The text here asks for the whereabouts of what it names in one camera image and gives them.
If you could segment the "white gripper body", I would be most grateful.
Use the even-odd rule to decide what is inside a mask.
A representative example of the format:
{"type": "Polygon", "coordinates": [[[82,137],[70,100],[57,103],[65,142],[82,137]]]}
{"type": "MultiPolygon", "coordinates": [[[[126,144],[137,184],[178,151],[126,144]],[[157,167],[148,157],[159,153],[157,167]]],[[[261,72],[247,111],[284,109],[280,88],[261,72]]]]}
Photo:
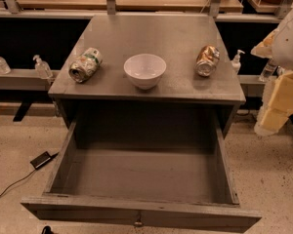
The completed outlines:
{"type": "Polygon", "coordinates": [[[278,31],[275,29],[270,32],[260,43],[252,48],[251,54],[261,59],[272,59],[273,58],[273,47],[276,43],[276,35],[278,31]]]}

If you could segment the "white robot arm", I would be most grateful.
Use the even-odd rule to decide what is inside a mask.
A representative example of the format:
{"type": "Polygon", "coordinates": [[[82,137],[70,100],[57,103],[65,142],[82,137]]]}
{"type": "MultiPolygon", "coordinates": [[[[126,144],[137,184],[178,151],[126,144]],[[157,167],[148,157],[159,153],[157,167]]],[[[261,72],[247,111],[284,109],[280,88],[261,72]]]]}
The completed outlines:
{"type": "Polygon", "coordinates": [[[271,59],[285,69],[264,88],[262,102],[254,131],[266,137],[276,134],[293,114],[293,9],[251,54],[271,59]]]}

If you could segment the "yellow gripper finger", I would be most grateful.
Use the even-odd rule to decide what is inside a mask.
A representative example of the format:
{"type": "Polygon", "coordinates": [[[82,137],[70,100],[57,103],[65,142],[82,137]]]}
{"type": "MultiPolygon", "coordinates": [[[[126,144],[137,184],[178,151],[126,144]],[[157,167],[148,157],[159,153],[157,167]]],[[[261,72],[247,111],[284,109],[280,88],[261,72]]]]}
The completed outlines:
{"type": "Polygon", "coordinates": [[[293,114],[293,71],[288,71],[268,83],[270,95],[268,116],[285,118],[293,114]]]}
{"type": "Polygon", "coordinates": [[[287,120],[288,117],[282,112],[262,106],[258,112],[254,131],[262,137],[271,136],[277,134],[287,120]]]}

